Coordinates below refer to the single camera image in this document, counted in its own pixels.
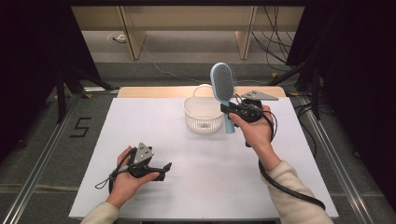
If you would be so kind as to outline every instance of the printed number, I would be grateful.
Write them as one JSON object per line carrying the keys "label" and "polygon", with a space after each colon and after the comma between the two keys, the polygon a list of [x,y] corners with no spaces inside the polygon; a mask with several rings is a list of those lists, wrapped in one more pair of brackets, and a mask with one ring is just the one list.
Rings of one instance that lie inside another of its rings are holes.
{"label": "printed number", "polygon": [[87,131],[90,129],[89,127],[79,127],[79,122],[82,119],[91,119],[91,118],[79,118],[78,121],[77,121],[77,124],[75,126],[75,130],[81,130],[82,129],[82,130],[84,130],[84,134],[81,134],[81,135],[70,135],[71,138],[85,137],[85,134],[87,134]]}

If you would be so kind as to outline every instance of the person's right hand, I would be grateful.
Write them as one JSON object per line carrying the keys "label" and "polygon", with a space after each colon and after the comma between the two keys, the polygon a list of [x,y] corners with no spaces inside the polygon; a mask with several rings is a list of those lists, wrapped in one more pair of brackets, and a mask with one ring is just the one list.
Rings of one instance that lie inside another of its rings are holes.
{"label": "person's right hand", "polygon": [[[268,105],[262,106],[262,111],[271,111]],[[273,122],[270,113],[264,112],[265,116]],[[272,171],[281,162],[280,158],[275,154],[271,145],[271,126],[266,119],[261,118],[255,122],[247,123],[236,114],[230,113],[230,119],[239,126],[245,136],[245,140],[256,151],[257,156],[262,162],[264,169]]]}
{"label": "person's right hand", "polygon": [[[262,106],[262,111],[271,111],[268,105]],[[265,116],[273,122],[270,113],[264,112]],[[261,118],[253,123],[247,123],[236,114],[230,114],[230,119],[241,128],[248,144],[254,149],[271,144],[271,127],[267,120]]]}

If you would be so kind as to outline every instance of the cable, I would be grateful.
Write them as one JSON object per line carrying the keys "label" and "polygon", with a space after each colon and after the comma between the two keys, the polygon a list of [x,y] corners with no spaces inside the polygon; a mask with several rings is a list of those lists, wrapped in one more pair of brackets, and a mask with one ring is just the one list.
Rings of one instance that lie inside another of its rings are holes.
{"label": "cable", "polygon": [[[274,114],[273,112],[271,112],[271,111],[260,110],[260,109],[257,107],[257,105],[255,105],[254,103],[253,103],[253,104],[246,104],[246,103],[242,102],[242,103],[240,103],[239,105],[240,105],[241,107],[243,107],[244,109],[254,110],[254,111],[256,111],[256,112],[262,113],[262,117],[263,117],[263,118],[268,122],[268,124],[270,125],[270,128],[271,128],[271,141],[272,141],[272,140],[274,139],[274,137],[276,136],[276,131],[277,131],[277,119],[276,119],[275,114]],[[265,115],[265,113],[270,113],[271,116],[273,116],[275,120],[274,120],[274,121],[269,120],[268,117]],[[300,199],[300,200],[303,200],[303,201],[306,201],[306,202],[309,202],[309,203],[313,203],[313,204],[315,204],[315,205],[317,205],[317,206],[320,206],[323,210],[326,210],[326,206],[325,206],[324,203],[321,202],[320,200],[318,200],[318,199],[316,199],[316,198],[313,198],[313,197],[310,197],[310,196],[308,196],[308,195],[299,193],[299,192],[294,191],[294,190],[292,190],[292,189],[286,188],[285,186],[282,186],[282,185],[280,185],[279,183],[277,183],[273,178],[271,178],[271,176],[269,176],[269,175],[265,172],[265,170],[264,170],[264,168],[263,168],[262,163],[260,162],[260,160],[259,160],[259,169],[260,169],[260,172],[262,173],[262,176],[263,176],[272,186],[274,186],[276,189],[279,189],[279,190],[281,190],[281,191],[283,191],[283,192],[289,194],[289,195],[292,196],[292,197],[298,198],[298,199]]]}
{"label": "cable", "polygon": [[289,194],[292,197],[301,199],[303,201],[309,202],[309,203],[313,203],[319,207],[321,207],[323,210],[326,210],[326,205],[324,205],[323,202],[321,202],[320,200],[313,198],[311,196],[299,193],[297,191],[294,191],[292,189],[288,189],[282,185],[280,185],[279,183],[277,183],[273,178],[271,178],[271,176],[269,176],[265,170],[264,167],[262,166],[262,163],[259,160],[259,169],[260,169],[260,173],[262,173],[262,176],[272,185],[274,186],[276,189],[279,189],[287,194]]}
{"label": "cable", "polygon": [[[149,55],[149,57],[151,57],[153,60],[155,59],[155,58],[151,55],[151,53],[146,49],[146,47],[145,47],[144,45],[142,45],[142,48],[143,48],[143,50]],[[200,83],[200,84],[210,84],[210,82],[203,82],[203,81],[200,81],[200,80],[197,80],[197,79],[193,79],[193,78],[179,77],[179,76],[177,76],[177,75],[175,75],[175,74],[173,74],[173,73],[171,73],[171,72],[163,71],[162,69],[160,69],[160,68],[158,67],[158,65],[157,65],[156,63],[153,63],[153,64],[154,64],[154,67],[155,67],[159,72],[164,73],[164,74],[171,75],[172,77],[176,77],[176,78],[179,78],[179,79],[182,79],[182,80],[194,81],[194,82],[198,82],[198,83]],[[240,83],[240,82],[257,82],[257,83],[264,84],[264,85],[265,85],[265,84],[268,84],[268,82],[263,82],[263,81],[259,81],[259,80],[237,80],[236,82],[237,82],[237,83]]]}
{"label": "cable", "polygon": [[282,45],[282,46],[284,46],[284,47],[291,48],[291,46],[289,46],[289,45],[287,45],[287,44],[284,44],[284,43],[281,43],[281,42],[276,42],[275,40],[273,40],[273,39],[271,39],[270,37],[266,36],[265,33],[264,33],[263,31],[262,31],[262,35],[263,35],[266,39],[268,39],[268,41],[272,41],[272,42],[275,43],[275,44],[279,44],[279,45]]}
{"label": "cable", "polygon": [[282,51],[283,57],[285,58],[285,60],[287,60],[288,58],[287,58],[287,57],[285,56],[285,54],[283,53],[282,47],[283,47],[283,49],[286,51],[286,53],[287,53],[288,55],[289,55],[289,52],[288,52],[288,50],[285,48],[285,45],[283,44],[283,41],[282,41],[282,39],[279,37],[279,33],[277,32],[277,15],[278,15],[278,12],[279,12],[279,6],[275,6],[274,10],[275,10],[275,22],[274,22],[275,32],[276,32],[276,36],[277,36],[278,42],[279,42],[279,43],[282,43],[282,44],[278,44],[278,45],[279,45],[280,51]]}
{"label": "cable", "polygon": [[290,41],[293,42],[293,38],[291,38],[291,36],[289,35],[289,32],[285,32],[286,35],[288,35],[288,37],[290,38]]}
{"label": "cable", "polygon": [[277,60],[279,60],[282,63],[286,63],[286,61],[284,61],[283,59],[279,58],[277,55],[275,55],[271,50],[268,49],[268,47],[265,47],[264,44],[259,40],[259,38],[257,38],[257,36],[252,32],[253,37],[255,38],[256,42],[259,44],[259,46],[264,49],[264,51],[267,54],[270,54],[271,56],[273,56],[274,58],[276,58]]}
{"label": "cable", "polygon": [[[274,17],[275,17],[274,23],[272,23],[272,20],[271,20],[269,14],[268,14],[268,12],[267,12],[266,7],[264,6],[263,8],[264,8],[265,14],[266,14],[266,16],[267,16],[267,18],[268,18],[268,21],[270,22],[271,27],[273,28],[273,32],[271,33],[271,39],[272,39],[272,36],[273,36],[274,34],[276,34],[278,42],[281,43],[282,40],[280,39],[279,34],[278,34],[278,32],[277,32],[277,13],[278,13],[278,11],[279,11],[279,7],[274,7],[274,15],[275,15],[275,16],[274,16]],[[282,47],[281,47],[280,45],[279,45],[279,48],[280,48],[280,51],[282,52],[283,57],[284,57],[285,60],[286,60],[287,57],[285,56],[285,54],[284,54],[284,52],[283,52],[283,49],[282,49]]]}
{"label": "cable", "polygon": [[96,189],[102,189],[105,187],[106,183],[108,181],[110,181],[108,183],[108,191],[111,192],[111,190],[113,190],[113,182],[116,180],[116,177],[118,174],[127,172],[128,170],[126,169],[126,166],[122,166],[122,164],[125,162],[125,160],[132,154],[132,150],[130,150],[120,161],[120,163],[117,165],[117,168],[111,172],[111,174],[108,176],[108,178],[102,182],[100,182],[99,184],[95,185]]}

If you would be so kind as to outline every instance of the person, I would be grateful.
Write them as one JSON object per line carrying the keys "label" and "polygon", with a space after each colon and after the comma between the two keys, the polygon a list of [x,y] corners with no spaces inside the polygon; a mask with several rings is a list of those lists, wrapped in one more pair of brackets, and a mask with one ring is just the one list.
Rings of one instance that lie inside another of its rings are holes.
{"label": "person", "polygon": [[[270,107],[264,105],[262,110],[270,111]],[[269,112],[264,112],[264,114],[273,122]],[[274,152],[271,145],[272,133],[270,124],[265,119],[247,123],[235,114],[230,114],[230,119],[240,127],[247,143],[256,152],[265,172],[269,176],[284,187],[314,197],[312,191],[299,179],[294,168],[286,161],[282,161]],[[128,150],[130,150],[129,147],[119,155],[119,162]],[[114,183],[114,188],[107,200],[94,208],[83,219],[82,223],[113,223],[118,218],[119,209],[122,205],[131,199],[142,185],[155,179],[157,176],[158,173],[151,173],[141,178],[134,178],[128,173],[118,175]],[[289,194],[273,187],[263,177],[262,182],[267,185],[282,224],[332,223],[332,220],[321,207],[289,196]]]}

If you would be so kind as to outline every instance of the hand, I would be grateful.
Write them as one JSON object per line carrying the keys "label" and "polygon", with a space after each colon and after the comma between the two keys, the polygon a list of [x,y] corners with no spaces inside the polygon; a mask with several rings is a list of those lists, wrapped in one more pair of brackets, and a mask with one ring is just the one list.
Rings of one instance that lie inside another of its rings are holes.
{"label": "hand", "polygon": [[[271,111],[268,105],[262,106],[262,111]],[[270,113],[264,112],[264,115],[273,122]],[[249,145],[255,150],[257,156],[262,162],[264,169],[272,171],[281,162],[280,158],[275,154],[271,145],[271,127],[267,120],[261,118],[255,122],[247,123],[236,114],[230,114],[230,119],[239,126],[245,139]]]}
{"label": "hand", "polygon": [[[271,109],[268,105],[263,105],[262,111],[271,111]],[[265,112],[264,114],[273,122],[273,117],[270,113]],[[261,118],[253,123],[247,123],[236,114],[230,114],[230,119],[241,128],[245,139],[253,148],[271,144],[271,124],[265,119]]]}
{"label": "hand", "polygon": [[[126,148],[119,155],[117,164],[119,164],[122,158],[124,158],[124,156],[131,150],[131,147]],[[127,158],[123,162],[122,166],[127,165],[128,160],[129,158]],[[116,181],[114,181],[113,190],[111,190],[110,195],[108,195],[106,202],[111,203],[118,208],[121,208],[128,200],[134,197],[140,187],[157,178],[158,175],[159,173],[150,173],[140,178],[135,178],[131,176],[128,172],[118,174],[116,177]]]}

